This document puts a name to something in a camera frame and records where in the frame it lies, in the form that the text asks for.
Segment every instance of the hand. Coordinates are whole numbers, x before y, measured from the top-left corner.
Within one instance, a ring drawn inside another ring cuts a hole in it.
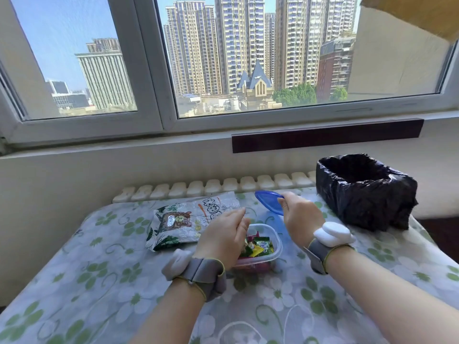
[[[308,247],[314,239],[314,232],[325,223],[322,212],[313,202],[292,192],[282,195],[284,198],[278,198],[278,201],[284,210],[287,231],[298,247]]]
[[[250,219],[244,218],[246,209],[226,211],[212,220],[199,238],[193,257],[215,258],[232,268],[240,255],[247,236]]]

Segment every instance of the green tree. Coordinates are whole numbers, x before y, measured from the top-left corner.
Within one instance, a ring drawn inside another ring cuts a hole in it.
[[[304,106],[317,103],[316,93],[310,84],[300,84],[292,89],[275,91],[273,99],[283,106]]]
[[[345,88],[336,88],[330,96],[330,101],[345,101],[347,100],[347,92]]]

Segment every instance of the sky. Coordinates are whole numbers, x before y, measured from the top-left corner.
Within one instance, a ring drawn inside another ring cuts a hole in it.
[[[160,17],[176,0],[157,0]],[[204,0],[214,5],[214,0]],[[11,0],[45,79],[65,81],[70,90],[86,88],[76,53],[87,53],[93,38],[117,38],[107,0]],[[275,12],[275,0],[265,0]],[[359,22],[357,7],[354,31]]]

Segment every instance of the black plastic bag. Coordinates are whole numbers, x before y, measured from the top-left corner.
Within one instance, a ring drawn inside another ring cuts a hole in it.
[[[317,193],[346,224],[370,231],[408,229],[415,179],[364,154],[319,159]]]

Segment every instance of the person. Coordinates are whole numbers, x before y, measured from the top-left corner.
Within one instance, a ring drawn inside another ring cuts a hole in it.
[[[291,192],[279,199],[284,223],[293,242],[308,246],[324,218],[316,205]],[[194,256],[214,258],[226,270],[235,265],[246,237],[245,209],[228,211],[213,220],[201,235]],[[392,344],[457,343],[459,311],[391,273],[354,249],[333,250],[326,270]],[[186,344],[204,305],[198,287],[176,278],[131,344]]]

